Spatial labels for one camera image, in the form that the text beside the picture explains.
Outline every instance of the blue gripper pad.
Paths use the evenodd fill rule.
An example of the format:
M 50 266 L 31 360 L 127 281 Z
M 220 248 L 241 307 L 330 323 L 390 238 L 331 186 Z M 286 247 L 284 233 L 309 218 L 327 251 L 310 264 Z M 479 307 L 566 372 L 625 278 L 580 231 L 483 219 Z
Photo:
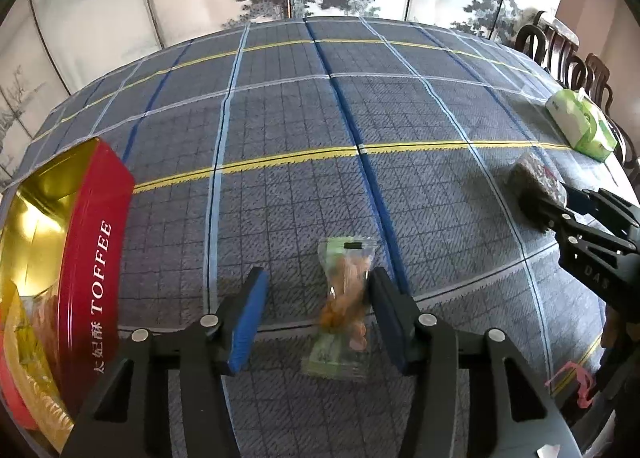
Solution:
M 246 363 L 260 326 L 267 299 L 269 280 L 267 273 L 254 266 L 242 284 L 240 292 L 225 297 L 216 314 L 222 320 L 222 337 L 226 355 L 226 375 L 235 375 Z

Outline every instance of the table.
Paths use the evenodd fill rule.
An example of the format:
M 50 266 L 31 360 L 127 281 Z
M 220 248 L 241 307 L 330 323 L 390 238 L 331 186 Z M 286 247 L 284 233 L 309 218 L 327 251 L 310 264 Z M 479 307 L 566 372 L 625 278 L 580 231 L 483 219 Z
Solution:
M 52 111 L 20 171 L 95 133 L 135 177 L 123 334 L 184 325 L 252 266 L 267 269 L 249 365 L 226 382 L 243 456 L 386 458 L 413 385 L 375 327 L 366 383 L 299 372 L 326 297 L 318 240 L 375 238 L 375 263 L 421 309 L 459 329 L 501 327 L 541 380 L 578 361 L 602 329 L 602 305 L 558 267 L 553 237 L 526 224 L 506 175 L 533 149 L 565 182 L 637 201 L 613 157 L 600 164 L 567 147 L 544 109 L 558 89 L 526 56 L 441 28 L 252 24 L 92 82 Z M 463 376 L 457 453 L 464 386 Z

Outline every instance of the pink string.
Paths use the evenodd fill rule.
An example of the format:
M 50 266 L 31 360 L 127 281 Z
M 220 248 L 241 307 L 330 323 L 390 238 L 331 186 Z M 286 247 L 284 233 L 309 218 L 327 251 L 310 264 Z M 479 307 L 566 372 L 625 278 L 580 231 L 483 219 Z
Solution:
M 587 409 L 591 405 L 591 402 L 593 402 L 593 398 L 588 398 L 588 396 L 591 388 L 595 385 L 595 380 L 593 380 L 591 374 L 580 364 L 576 364 L 572 361 L 567 362 L 553 377 L 551 377 L 550 380 L 545 382 L 545 386 L 548 387 L 553 380 L 556 380 L 558 375 L 569 370 L 575 371 L 575 379 L 578 381 L 578 407 L 580 409 Z

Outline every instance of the chair back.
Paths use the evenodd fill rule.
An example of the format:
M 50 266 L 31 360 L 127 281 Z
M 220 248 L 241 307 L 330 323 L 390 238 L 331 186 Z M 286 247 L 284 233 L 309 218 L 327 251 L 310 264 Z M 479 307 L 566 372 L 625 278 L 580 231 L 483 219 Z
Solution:
M 545 33 L 537 26 L 526 24 L 518 31 L 514 48 L 542 66 L 547 45 Z
M 599 108 L 604 110 L 605 115 L 609 116 L 609 108 L 611 107 L 611 103 L 613 102 L 613 91 L 607 84 L 609 80 L 609 69 L 599 57 L 595 56 L 592 53 L 587 55 L 587 59 L 584 63 L 587 66 L 587 79 L 584 89 L 587 91 L 587 94 L 589 95 L 591 100 Z M 609 94 L 606 104 L 604 105 L 604 107 L 602 107 L 605 89 L 609 92 Z
M 638 154 L 636 153 L 636 147 L 631 137 L 611 117 L 607 117 L 607 122 L 609 122 L 613 136 L 618 140 L 618 145 L 614 149 L 613 154 L 623 168 L 634 168 L 636 160 L 638 160 Z
M 533 24 L 543 31 L 548 42 L 545 70 L 563 88 L 581 88 L 586 81 L 587 67 L 575 54 L 580 46 L 578 36 L 549 12 L 538 12 Z

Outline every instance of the plastic snack bag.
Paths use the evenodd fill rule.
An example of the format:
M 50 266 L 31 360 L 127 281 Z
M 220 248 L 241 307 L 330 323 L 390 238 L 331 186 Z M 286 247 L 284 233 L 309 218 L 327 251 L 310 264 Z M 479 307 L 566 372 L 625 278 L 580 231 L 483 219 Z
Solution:
M 60 398 L 45 350 L 31 327 L 12 281 L 0 287 L 0 317 L 4 323 L 4 362 L 11 379 L 41 433 L 62 452 L 74 423 Z
M 302 371 L 325 378 L 364 378 L 369 364 L 365 284 L 376 243 L 369 237 L 329 237 L 318 244 L 327 279 L 319 335 Z
M 554 200 L 561 207 L 566 206 L 566 189 L 549 167 L 531 151 L 520 155 L 513 163 L 507 184 L 517 197 L 523 193 L 533 193 Z
M 44 351 L 49 363 L 49 368 L 57 384 L 58 376 L 58 282 L 45 291 L 31 298 L 31 312 L 28 316 L 31 320 L 31 328 Z

